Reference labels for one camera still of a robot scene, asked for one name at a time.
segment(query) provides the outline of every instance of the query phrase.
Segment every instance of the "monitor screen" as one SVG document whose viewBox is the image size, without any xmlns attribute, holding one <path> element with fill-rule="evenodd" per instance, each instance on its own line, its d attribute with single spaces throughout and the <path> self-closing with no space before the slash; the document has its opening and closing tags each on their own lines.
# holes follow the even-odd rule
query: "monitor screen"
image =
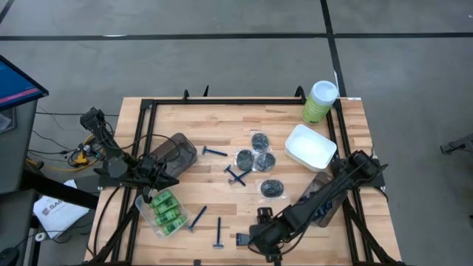
<svg viewBox="0 0 473 266">
<path fill-rule="evenodd" d="M 44 95 L 47 95 L 47 91 L 21 70 L 6 59 L 0 61 L 0 110 Z"/>
</svg>

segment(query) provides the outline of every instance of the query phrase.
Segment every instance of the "white plastic bowl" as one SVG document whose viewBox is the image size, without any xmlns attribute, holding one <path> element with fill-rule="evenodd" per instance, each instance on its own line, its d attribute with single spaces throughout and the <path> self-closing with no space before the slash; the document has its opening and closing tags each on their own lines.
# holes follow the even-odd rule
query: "white plastic bowl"
<svg viewBox="0 0 473 266">
<path fill-rule="evenodd" d="M 311 171 L 325 169 L 337 149 L 336 144 L 304 125 L 297 125 L 286 140 L 285 152 Z"/>
</svg>

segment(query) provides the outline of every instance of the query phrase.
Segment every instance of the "white lid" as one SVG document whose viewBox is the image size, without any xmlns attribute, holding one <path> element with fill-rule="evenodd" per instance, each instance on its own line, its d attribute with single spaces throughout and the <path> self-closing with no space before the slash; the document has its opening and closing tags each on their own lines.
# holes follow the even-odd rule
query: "white lid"
<svg viewBox="0 0 473 266">
<path fill-rule="evenodd" d="M 313 171 L 326 168 L 337 149 L 333 141 L 302 124 L 296 126 L 285 146 L 290 155 Z"/>
<path fill-rule="evenodd" d="M 331 105 L 338 97 L 338 88 L 330 81 L 319 81 L 315 83 L 311 92 L 322 105 Z"/>
</svg>

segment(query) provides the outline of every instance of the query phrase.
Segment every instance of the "wooden table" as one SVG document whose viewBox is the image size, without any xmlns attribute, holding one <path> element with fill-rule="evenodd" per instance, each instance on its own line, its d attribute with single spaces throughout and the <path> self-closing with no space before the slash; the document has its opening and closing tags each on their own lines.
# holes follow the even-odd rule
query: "wooden table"
<svg viewBox="0 0 473 266">
<path fill-rule="evenodd" d="M 133 141 L 141 100 L 142 98 L 123 99 L 115 133 L 115 139 L 120 146 L 129 145 Z M 372 146 L 370 130 L 361 100 L 342 98 L 341 103 L 352 151 L 364 149 L 370 153 Z M 256 223 L 258 207 L 270 206 L 275 213 L 278 213 L 285 206 L 297 201 L 315 177 L 315 173 L 284 153 L 287 137 L 295 125 L 303 123 L 302 108 L 302 105 L 158 106 L 154 124 L 155 134 L 172 136 L 176 132 L 182 132 L 198 151 L 207 145 L 210 149 L 227 152 L 229 156 L 199 154 L 197 162 L 179 176 L 180 184 L 171 187 L 173 193 L 189 211 L 190 220 L 195 218 L 204 205 L 208 206 L 194 228 L 194 233 L 181 230 L 169 239 L 158 239 L 146 221 L 140 217 L 133 264 L 192 265 L 195 259 L 201 259 L 203 265 L 266 265 L 264 256 L 252 253 L 246 247 L 237 247 L 235 234 L 248 233 L 248 227 Z M 343 156 L 338 121 L 335 110 L 332 112 L 338 137 L 338 150 Z M 147 123 L 143 126 L 143 134 L 146 132 L 146 127 Z M 329 137 L 326 120 L 311 128 Z M 227 182 L 229 176 L 223 169 L 234 162 L 237 150 L 251 147 L 251 134 L 255 131 L 264 132 L 269 137 L 270 146 L 276 156 L 276 166 L 266 173 L 249 174 L 245 177 L 246 187 L 238 183 L 229 185 Z M 160 138 L 153 138 L 152 150 L 162 142 Z M 144 141 L 141 141 L 138 154 L 143 153 L 143 146 Z M 259 202 L 261 196 L 256 190 L 256 182 L 270 178 L 281 180 L 285 184 L 287 199 Z M 112 191 L 113 188 L 108 188 L 101 192 L 89 240 L 90 247 L 93 246 L 98 217 Z M 98 237 L 98 250 L 116 229 L 122 197 L 121 188 L 106 209 Z M 362 188 L 361 198 L 368 228 L 385 251 L 392 258 L 400 260 L 386 199 L 372 188 Z M 212 247 L 216 242 L 218 216 L 222 217 L 222 241 L 225 244 L 222 250 L 214 250 Z M 119 260 L 125 258 L 128 235 L 127 229 L 123 235 Z M 356 229 L 355 236 L 360 260 L 364 260 L 361 237 Z M 90 254 L 87 253 L 86 259 L 90 258 Z M 299 246 L 283 256 L 282 264 L 350 265 L 350 252 L 341 208 L 326 228 L 309 227 Z"/>
</svg>

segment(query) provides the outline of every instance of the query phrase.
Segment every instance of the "gray floor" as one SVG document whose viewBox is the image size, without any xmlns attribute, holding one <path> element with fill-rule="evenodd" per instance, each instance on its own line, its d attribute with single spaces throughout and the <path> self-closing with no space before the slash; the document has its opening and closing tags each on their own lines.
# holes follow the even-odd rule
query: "gray floor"
<svg viewBox="0 0 473 266">
<path fill-rule="evenodd" d="M 473 32 L 468 0 L 328 2 L 336 33 Z M 316 0 L 15 0 L 0 24 L 0 35 L 309 31 L 325 31 Z M 337 47 L 347 94 L 363 98 L 376 153 L 390 164 L 389 208 L 404 261 L 470 265 L 473 157 L 438 147 L 473 132 L 473 40 L 337 40 Z M 0 53 L 48 88 L 38 102 L 48 112 L 96 106 L 117 114 L 124 96 L 201 95 L 207 84 L 210 95 L 271 96 L 334 81 L 324 39 L 3 41 Z M 66 146 L 82 141 L 78 117 L 55 118 L 59 125 L 37 115 L 35 130 Z M 108 120 L 115 126 L 116 118 Z M 30 146 L 56 150 L 34 135 Z M 75 178 L 89 191 L 96 182 L 91 171 L 46 174 Z M 80 263 L 88 237 L 71 234 L 67 244 L 45 242 L 40 265 Z"/>
</svg>

